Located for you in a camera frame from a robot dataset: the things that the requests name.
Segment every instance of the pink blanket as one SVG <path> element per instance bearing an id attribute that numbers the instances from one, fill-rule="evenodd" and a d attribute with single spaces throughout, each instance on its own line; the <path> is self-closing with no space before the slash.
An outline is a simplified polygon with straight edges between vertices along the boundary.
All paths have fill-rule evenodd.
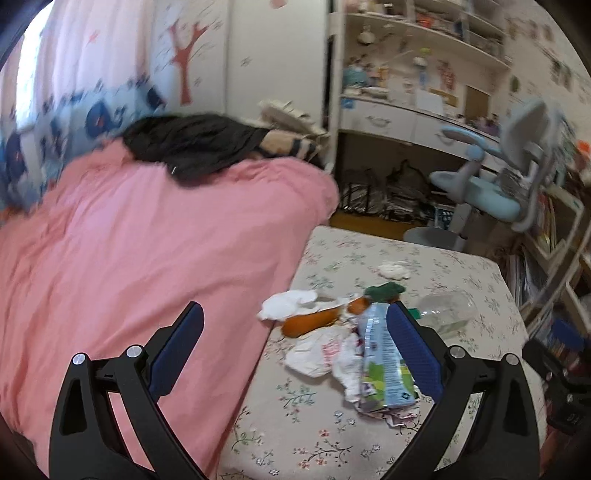
<path id="1" fill-rule="evenodd" d="M 310 232 L 336 207 L 335 183 L 282 158 L 245 160 L 184 189 L 164 167 L 130 159 L 117 141 L 75 161 L 32 217 L 0 230 L 0 411 L 47 472 L 72 356 L 120 355 L 195 300 L 204 332 L 159 406 L 211 474 L 268 336 L 255 315 L 289 287 Z"/>

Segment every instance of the chair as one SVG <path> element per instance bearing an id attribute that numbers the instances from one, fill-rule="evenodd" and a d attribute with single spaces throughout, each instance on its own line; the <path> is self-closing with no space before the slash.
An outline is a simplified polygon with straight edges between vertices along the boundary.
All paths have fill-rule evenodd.
<path id="1" fill-rule="evenodd" d="M 466 128 L 445 127 L 443 135 L 447 138 L 469 144 L 468 161 L 457 172 L 436 171 L 430 176 L 431 183 L 447 192 L 447 197 L 456 202 L 450 232 L 430 227 L 409 230 L 404 240 L 410 243 L 428 245 L 462 251 L 466 241 L 484 241 L 485 238 L 467 238 L 464 235 L 470 214 L 474 209 L 484 214 L 487 221 L 510 224 L 511 230 L 523 233 L 533 226 L 538 213 L 538 194 L 549 185 L 551 174 L 556 167 L 555 150 L 558 146 L 558 131 L 562 114 L 558 109 L 549 108 L 542 99 L 536 99 L 525 105 L 503 127 L 501 149 L 491 146 L 487 140 Z M 529 176 L 531 185 L 525 199 L 516 199 L 502 189 L 497 182 L 489 182 L 478 173 L 486 155 L 500 158 L 511 168 L 526 175 L 532 162 L 537 166 Z"/>

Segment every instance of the drawer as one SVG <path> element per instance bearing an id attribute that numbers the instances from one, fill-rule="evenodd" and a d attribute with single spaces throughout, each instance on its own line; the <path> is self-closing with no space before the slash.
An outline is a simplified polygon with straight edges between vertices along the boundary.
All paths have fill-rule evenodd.
<path id="1" fill-rule="evenodd" d="M 434 148 L 442 152 L 455 155 L 456 157 L 467 159 L 468 144 L 447 138 L 441 132 L 443 127 L 455 126 L 445 120 L 434 118 L 428 115 L 417 114 L 417 127 L 415 129 L 413 142 L 424 147 Z M 486 139 L 491 146 L 498 147 L 498 143 Z M 489 154 L 483 162 L 483 165 L 494 171 L 501 171 L 506 165 L 502 160 L 497 159 Z"/>
<path id="2" fill-rule="evenodd" d="M 381 103 L 343 99 L 340 128 L 405 142 L 413 140 L 417 114 Z"/>

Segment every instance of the chair seat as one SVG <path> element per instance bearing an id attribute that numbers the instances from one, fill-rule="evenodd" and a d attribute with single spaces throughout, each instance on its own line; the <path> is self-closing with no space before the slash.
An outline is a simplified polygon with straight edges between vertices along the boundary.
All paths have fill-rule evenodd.
<path id="1" fill-rule="evenodd" d="M 449 192 L 456 175 L 454 171 L 435 171 L 429 179 L 436 187 Z M 521 214 L 519 202 L 506 196 L 498 185 L 479 177 L 471 177 L 468 181 L 465 202 L 500 222 L 516 222 Z"/>

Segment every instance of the drawer handle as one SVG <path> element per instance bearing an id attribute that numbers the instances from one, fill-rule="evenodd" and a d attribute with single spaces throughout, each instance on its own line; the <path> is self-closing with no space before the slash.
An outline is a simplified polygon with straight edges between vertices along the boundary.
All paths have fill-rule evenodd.
<path id="1" fill-rule="evenodd" d="M 371 116 L 371 115 L 369 115 L 365 118 L 367 118 L 367 120 L 369 120 L 369 123 L 371 123 L 373 126 L 378 127 L 378 128 L 386 128 L 389 124 L 392 123 L 387 118 L 375 118 L 374 116 Z"/>
<path id="2" fill-rule="evenodd" d="M 441 134 L 441 133 L 436 133 L 435 134 L 437 137 L 439 137 L 439 140 L 441 140 L 441 143 L 443 143 L 444 145 L 451 147 L 456 141 L 453 138 L 447 138 L 445 135 Z"/>

